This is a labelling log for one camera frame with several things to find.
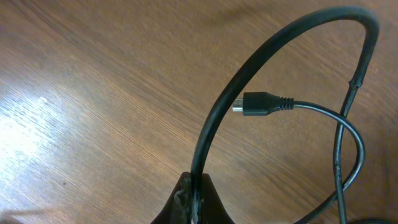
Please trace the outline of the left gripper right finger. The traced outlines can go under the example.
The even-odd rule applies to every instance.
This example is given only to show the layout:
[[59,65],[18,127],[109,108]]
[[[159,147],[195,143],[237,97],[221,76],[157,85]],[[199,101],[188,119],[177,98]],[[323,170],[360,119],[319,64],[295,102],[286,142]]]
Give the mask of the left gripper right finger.
[[202,175],[200,212],[198,217],[200,224],[234,224],[234,221],[225,210],[208,174]]

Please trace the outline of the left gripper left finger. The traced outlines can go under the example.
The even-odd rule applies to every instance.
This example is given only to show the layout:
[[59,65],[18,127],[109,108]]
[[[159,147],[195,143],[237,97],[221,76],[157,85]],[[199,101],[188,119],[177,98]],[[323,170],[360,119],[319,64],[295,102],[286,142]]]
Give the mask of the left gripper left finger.
[[151,224],[189,224],[192,214],[192,180],[189,172],[183,172],[163,209]]

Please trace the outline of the black usb cable silver plug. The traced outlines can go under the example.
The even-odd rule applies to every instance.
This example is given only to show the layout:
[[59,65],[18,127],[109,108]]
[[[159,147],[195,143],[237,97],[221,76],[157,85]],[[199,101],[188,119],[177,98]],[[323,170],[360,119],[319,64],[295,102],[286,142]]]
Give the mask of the black usb cable silver plug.
[[[298,223],[309,223],[326,209],[328,209],[335,201],[338,202],[338,211],[341,223],[347,222],[346,207],[344,191],[350,187],[357,178],[365,157],[365,147],[363,139],[358,130],[346,119],[346,116],[341,115],[333,110],[310,103],[306,101],[296,101],[293,98],[283,98],[272,95],[267,92],[246,92],[242,98],[237,98],[232,104],[234,112],[242,112],[245,116],[267,116],[271,113],[292,110],[294,108],[303,108],[322,113],[335,121],[338,125],[336,127],[336,134],[334,140],[334,153],[333,153],[333,175],[335,183],[335,191],[317,208],[312,210],[306,216],[301,218]],[[352,135],[355,143],[357,156],[354,167],[350,171],[345,180],[341,176],[341,142],[343,138],[343,131],[348,130]]]

